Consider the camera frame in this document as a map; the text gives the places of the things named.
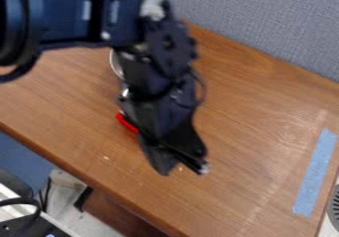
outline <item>red object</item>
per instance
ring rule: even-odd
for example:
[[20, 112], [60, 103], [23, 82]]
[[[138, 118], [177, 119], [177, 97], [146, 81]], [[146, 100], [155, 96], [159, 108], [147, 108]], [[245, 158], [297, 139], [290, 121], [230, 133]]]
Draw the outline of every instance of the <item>red object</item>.
[[139, 129], [126, 120], [125, 115], [121, 112], [115, 115], [115, 119], [133, 133], [141, 133]]

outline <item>gray wall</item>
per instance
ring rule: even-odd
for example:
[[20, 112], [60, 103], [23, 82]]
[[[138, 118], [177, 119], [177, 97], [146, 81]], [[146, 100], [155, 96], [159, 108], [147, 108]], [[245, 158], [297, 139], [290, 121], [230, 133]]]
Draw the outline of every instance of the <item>gray wall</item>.
[[229, 38], [339, 81], [339, 0], [174, 0]]

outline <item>blue painter's tape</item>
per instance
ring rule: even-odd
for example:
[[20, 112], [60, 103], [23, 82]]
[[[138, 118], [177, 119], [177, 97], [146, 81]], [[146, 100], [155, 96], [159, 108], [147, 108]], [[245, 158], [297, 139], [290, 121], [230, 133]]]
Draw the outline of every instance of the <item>blue painter's tape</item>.
[[325, 129], [322, 131], [322, 135], [315, 147], [307, 173], [293, 206], [293, 212], [295, 214], [302, 214], [306, 217], [311, 216], [318, 200], [329, 164], [333, 158], [337, 140], [338, 136], [327, 129]]

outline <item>wooden tabletop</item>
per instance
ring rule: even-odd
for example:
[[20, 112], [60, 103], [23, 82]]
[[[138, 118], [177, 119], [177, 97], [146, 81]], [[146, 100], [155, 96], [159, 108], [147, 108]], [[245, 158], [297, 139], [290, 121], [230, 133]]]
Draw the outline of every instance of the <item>wooden tabletop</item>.
[[193, 26], [210, 97], [195, 123], [213, 172], [150, 167], [115, 121], [109, 50], [44, 54], [0, 87], [0, 128], [173, 236], [313, 236], [339, 164], [338, 148], [311, 218], [293, 204], [323, 128], [339, 134], [339, 84]]

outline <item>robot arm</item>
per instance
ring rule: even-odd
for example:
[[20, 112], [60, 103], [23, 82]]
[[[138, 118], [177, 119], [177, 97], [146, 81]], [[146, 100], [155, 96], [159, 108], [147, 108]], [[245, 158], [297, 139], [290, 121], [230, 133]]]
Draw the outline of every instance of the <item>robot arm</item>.
[[159, 174], [182, 162], [199, 175], [210, 171], [207, 148], [193, 126], [205, 101], [193, 68], [197, 41], [177, 20], [169, 0], [0, 0], [0, 76], [8, 82], [34, 67], [43, 51], [113, 48], [122, 78], [118, 120], [137, 133]]

